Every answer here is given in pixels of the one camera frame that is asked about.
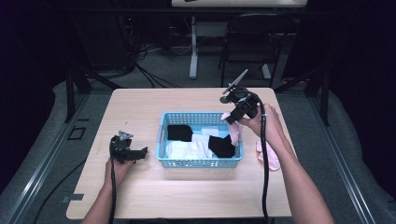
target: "white desk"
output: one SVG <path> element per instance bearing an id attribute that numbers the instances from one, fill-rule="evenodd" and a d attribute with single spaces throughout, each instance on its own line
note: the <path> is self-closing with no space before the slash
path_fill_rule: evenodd
<path id="1" fill-rule="evenodd" d="M 274 91 L 249 89 L 279 112 L 285 135 L 290 139 Z M 249 128 L 242 133 L 244 158 L 236 168 L 189 169 L 194 174 L 172 175 L 155 157 L 155 146 L 163 112 L 232 111 L 219 98 L 224 89 L 129 89 L 113 92 L 92 149 L 81 173 L 66 215 L 83 219 L 103 185 L 109 142 L 119 130 L 133 133 L 132 149 L 148 147 L 119 186 L 115 218 L 262 217 L 264 170 L 257 159 L 256 141 Z M 270 172 L 267 197 L 270 217 L 290 217 L 282 171 Z"/>
<path id="2" fill-rule="evenodd" d="M 307 0 L 172 0 L 172 7 L 305 7 Z M 190 79 L 197 77 L 198 49 L 196 47 L 196 20 L 191 20 Z"/>

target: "white cloth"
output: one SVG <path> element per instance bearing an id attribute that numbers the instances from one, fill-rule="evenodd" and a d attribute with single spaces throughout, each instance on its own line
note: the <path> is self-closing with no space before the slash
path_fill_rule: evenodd
<path id="1" fill-rule="evenodd" d="M 213 157 L 213 151 L 209 148 L 210 135 L 193 133 L 191 137 L 192 142 L 202 142 L 204 144 L 205 154 L 209 159 Z"/>
<path id="2" fill-rule="evenodd" d="M 219 137 L 219 128 L 217 126 L 202 127 L 201 131 L 202 134 Z"/>
<path id="3" fill-rule="evenodd" d="M 166 156 L 173 160 L 208 159 L 208 150 L 203 142 L 173 141 L 165 148 Z"/>

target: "fabric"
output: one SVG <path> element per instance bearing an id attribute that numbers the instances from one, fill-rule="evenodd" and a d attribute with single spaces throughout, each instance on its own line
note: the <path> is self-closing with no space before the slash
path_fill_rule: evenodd
<path id="1" fill-rule="evenodd" d="M 226 120 L 228 117 L 230 117 L 231 114 L 229 112 L 225 112 L 222 116 L 221 116 L 221 120 Z M 231 144 L 233 146 L 236 146 L 236 144 L 238 143 L 239 139 L 242 136 L 242 130 L 244 129 L 244 125 L 241 125 L 240 123 L 238 123 L 238 121 L 234 122 L 233 124 L 228 124 L 228 131 L 230 132 L 230 136 L 231 136 Z"/>
<path id="2" fill-rule="evenodd" d="M 235 146 L 231 143 L 231 136 L 229 134 L 225 138 L 210 136 L 209 148 L 219 158 L 231 158 L 235 155 Z"/>
<path id="3" fill-rule="evenodd" d="M 201 142 L 201 143 L 203 143 L 205 151 L 207 151 L 207 157 L 208 158 L 212 158 L 213 157 L 213 151 L 209 149 L 209 138 L 210 138 L 210 135 L 207 135 L 207 134 L 193 133 L 191 141 L 192 142 Z"/>
<path id="4" fill-rule="evenodd" d="M 214 127 L 203 127 L 201 129 L 201 131 L 202 131 L 202 134 L 219 137 L 219 128 L 217 126 L 214 126 Z"/>
<path id="5" fill-rule="evenodd" d="M 190 142 L 192 129 L 189 125 L 168 125 L 168 140 Z"/>
<path id="6" fill-rule="evenodd" d="M 272 171 L 276 171 L 280 168 L 279 159 L 277 158 L 277 155 L 275 154 L 274 150 L 271 148 L 271 146 L 267 142 L 265 142 L 265 145 L 267 147 L 268 167 Z M 264 156 L 262 155 L 262 141 L 256 142 L 256 150 L 258 152 L 260 152 L 259 160 L 261 162 L 264 162 Z"/>
<path id="7" fill-rule="evenodd" d="M 210 159 L 211 153 L 202 142 L 173 141 L 165 148 L 166 156 L 173 160 Z"/>

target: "person's left hand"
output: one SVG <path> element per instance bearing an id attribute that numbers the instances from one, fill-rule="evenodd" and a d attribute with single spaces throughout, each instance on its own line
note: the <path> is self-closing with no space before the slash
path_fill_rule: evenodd
<path id="1" fill-rule="evenodd" d="M 124 163 L 119 163 L 117 160 L 114 160 L 114 174 L 116 177 L 116 187 L 122 182 L 128 173 L 129 168 L 136 163 L 136 161 L 125 161 Z M 106 162 L 106 172 L 105 172 L 105 186 L 112 187 L 111 185 L 111 160 L 108 159 Z"/>

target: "forearm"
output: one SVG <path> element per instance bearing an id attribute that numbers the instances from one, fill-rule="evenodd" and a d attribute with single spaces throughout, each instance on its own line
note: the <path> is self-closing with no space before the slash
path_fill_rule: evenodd
<path id="1" fill-rule="evenodd" d="M 99 191 L 98 197 L 93 203 L 90 211 L 82 220 L 82 223 L 108 223 L 110 218 L 110 208 L 112 204 L 111 186 L 103 186 Z"/>
<path id="2" fill-rule="evenodd" d="M 277 155 L 295 223 L 333 223 L 332 215 L 317 186 L 298 162 L 289 141 L 283 142 L 284 148 Z"/>

